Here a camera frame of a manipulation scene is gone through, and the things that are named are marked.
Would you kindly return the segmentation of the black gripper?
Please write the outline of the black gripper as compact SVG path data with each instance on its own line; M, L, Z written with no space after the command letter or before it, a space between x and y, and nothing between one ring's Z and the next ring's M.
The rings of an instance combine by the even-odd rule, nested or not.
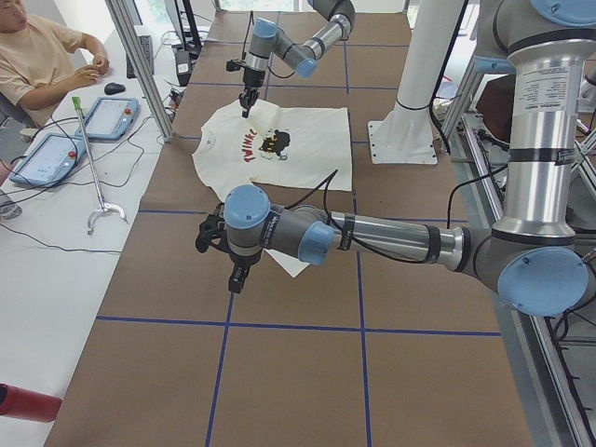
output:
M258 99L259 89L264 84L264 72L261 70L254 70L250 67L245 67L243 83L244 90L238 96L238 99L242 107L242 116L249 117L251 107L256 103Z
M255 257L239 256L236 254L230 254L229 257L233 262L233 269L228 279L228 290L231 292L242 292L251 267L255 264Z

